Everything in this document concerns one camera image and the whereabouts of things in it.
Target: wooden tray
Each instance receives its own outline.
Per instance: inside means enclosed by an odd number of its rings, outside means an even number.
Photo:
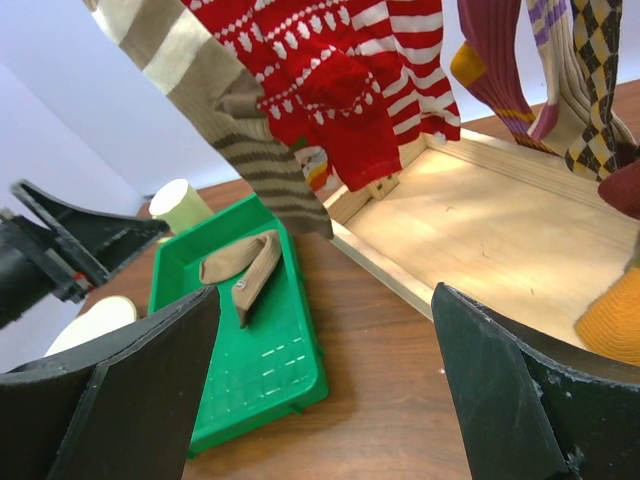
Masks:
[[[463,131],[402,148],[405,167],[326,202],[333,243],[432,319],[438,282],[584,348],[573,324],[621,274],[638,224],[560,158]]]

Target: cream colored cylinder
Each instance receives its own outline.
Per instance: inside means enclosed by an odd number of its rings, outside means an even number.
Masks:
[[[167,222],[178,235],[210,218],[213,210],[187,180],[179,178],[158,190],[149,204],[149,213]]]

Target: green plastic basket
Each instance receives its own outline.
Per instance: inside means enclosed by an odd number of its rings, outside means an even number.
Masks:
[[[189,458],[301,413],[329,393],[293,240],[255,195],[159,248],[149,313],[198,289],[200,262],[211,252],[274,228],[280,233],[282,259],[252,307],[249,327],[239,328],[231,300],[231,286],[241,274],[218,285],[220,328]]]

